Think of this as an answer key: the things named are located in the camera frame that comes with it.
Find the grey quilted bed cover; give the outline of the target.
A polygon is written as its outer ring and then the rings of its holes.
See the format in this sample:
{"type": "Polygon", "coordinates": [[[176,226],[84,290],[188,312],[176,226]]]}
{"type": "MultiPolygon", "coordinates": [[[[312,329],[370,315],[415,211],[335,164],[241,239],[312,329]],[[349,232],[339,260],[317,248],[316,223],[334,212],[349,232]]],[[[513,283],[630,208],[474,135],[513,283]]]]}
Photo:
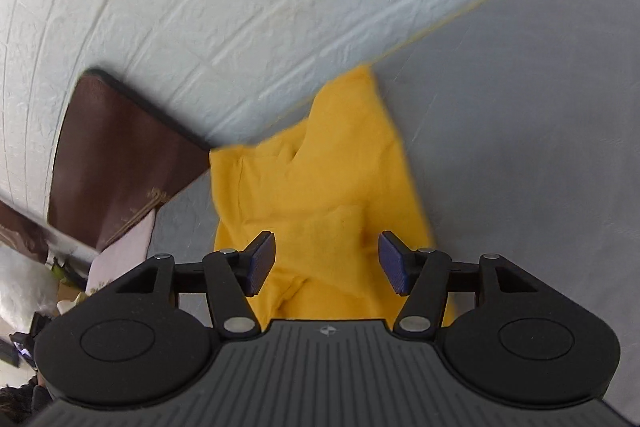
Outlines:
{"type": "Polygon", "coordinates": [[[639,0],[487,0],[375,62],[440,248],[497,253],[620,340],[639,417],[639,0]]]}

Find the yellow cloth garment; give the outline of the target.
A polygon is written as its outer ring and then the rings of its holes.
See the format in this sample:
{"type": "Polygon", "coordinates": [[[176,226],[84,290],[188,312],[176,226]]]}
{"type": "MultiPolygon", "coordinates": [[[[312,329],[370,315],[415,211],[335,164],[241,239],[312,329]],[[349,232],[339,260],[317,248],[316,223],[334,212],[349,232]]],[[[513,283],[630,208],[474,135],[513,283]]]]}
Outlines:
{"type": "Polygon", "coordinates": [[[435,239],[369,66],[328,82],[298,124],[211,150],[209,165],[216,248],[242,249],[262,231],[276,239],[276,261],[250,298],[260,325],[393,323],[405,300],[378,262],[378,236],[391,231],[412,249],[435,239]]]}

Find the pink blanket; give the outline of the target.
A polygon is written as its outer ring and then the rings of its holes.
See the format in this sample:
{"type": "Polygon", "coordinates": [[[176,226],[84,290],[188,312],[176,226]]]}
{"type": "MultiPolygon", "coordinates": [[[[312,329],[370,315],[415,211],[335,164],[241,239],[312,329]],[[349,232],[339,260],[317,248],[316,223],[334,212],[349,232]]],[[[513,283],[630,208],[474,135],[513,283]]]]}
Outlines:
{"type": "Polygon", "coordinates": [[[156,212],[151,210],[137,225],[93,260],[88,274],[87,295],[96,293],[145,262],[155,225],[155,215],[156,212]]]}

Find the dark brown headboard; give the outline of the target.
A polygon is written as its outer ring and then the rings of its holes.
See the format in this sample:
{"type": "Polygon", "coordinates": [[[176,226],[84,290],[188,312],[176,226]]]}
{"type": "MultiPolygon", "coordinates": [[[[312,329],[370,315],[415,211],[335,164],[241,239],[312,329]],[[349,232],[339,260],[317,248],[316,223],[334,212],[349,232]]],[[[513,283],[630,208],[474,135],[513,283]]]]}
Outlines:
{"type": "Polygon", "coordinates": [[[87,69],[56,146],[48,225],[104,251],[208,167],[208,144],[101,69],[87,69]]]}

